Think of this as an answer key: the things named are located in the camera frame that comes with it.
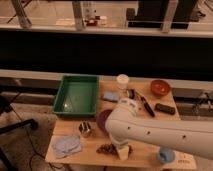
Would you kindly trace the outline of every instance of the wooden bowl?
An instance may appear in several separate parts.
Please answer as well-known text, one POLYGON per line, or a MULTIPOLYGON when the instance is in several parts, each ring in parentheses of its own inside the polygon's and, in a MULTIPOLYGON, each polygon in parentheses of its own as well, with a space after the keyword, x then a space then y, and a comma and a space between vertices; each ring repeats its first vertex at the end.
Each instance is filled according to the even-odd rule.
POLYGON ((170 85, 163 80, 153 80, 150 88, 152 93, 158 97, 166 96, 171 91, 170 85))

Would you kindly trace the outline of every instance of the knife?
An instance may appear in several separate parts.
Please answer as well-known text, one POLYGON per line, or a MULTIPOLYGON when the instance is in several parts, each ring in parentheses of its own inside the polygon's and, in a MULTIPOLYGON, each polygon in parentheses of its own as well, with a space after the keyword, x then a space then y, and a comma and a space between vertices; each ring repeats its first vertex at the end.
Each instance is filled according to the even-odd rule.
POLYGON ((137 95, 140 97, 140 100, 142 101, 146 111, 152 116, 155 117, 155 113, 152 110, 152 108, 150 107, 149 103, 147 102, 147 100, 145 99, 145 97, 143 97, 142 95, 140 95, 140 93, 138 93, 137 91, 135 91, 137 93, 137 95))

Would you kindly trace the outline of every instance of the white cup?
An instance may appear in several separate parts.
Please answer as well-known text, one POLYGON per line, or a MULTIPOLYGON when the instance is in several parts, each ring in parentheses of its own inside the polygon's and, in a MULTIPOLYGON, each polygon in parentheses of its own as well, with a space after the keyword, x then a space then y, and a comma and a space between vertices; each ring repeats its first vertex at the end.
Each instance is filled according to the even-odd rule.
POLYGON ((129 83, 129 77, 125 74, 120 74, 116 78, 118 88, 121 90, 126 90, 129 83))

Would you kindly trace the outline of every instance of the green tray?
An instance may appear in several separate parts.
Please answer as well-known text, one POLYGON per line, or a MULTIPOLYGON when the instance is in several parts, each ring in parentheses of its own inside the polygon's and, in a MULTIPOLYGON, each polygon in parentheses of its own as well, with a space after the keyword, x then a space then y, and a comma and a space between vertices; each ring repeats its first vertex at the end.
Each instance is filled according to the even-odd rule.
POLYGON ((53 113, 59 117, 94 117, 97 112, 99 77, 64 76, 53 113))

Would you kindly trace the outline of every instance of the chair leg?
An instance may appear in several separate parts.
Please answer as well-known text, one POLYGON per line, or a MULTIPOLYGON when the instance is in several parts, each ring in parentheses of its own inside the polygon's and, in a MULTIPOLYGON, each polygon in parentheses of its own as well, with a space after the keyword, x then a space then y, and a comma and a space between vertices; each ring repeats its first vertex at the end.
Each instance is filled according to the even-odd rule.
POLYGON ((4 165, 7 167, 9 171, 17 171, 18 169, 13 167, 13 165, 8 160, 7 156, 4 154, 4 152, 0 148, 0 159, 3 161, 4 165))
POLYGON ((12 131, 16 128, 23 127, 27 124, 30 124, 31 129, 35 130, 35 129, 38 128, 38 123, 34 119, 28 119, 28 120, 25 120, 25 121, 22 121, 22 122, 15 123, 13 125, 9 125, 9 126, 5 126, 3 128, 0 128, 0 134, 4 134, 4 133, 12 131))

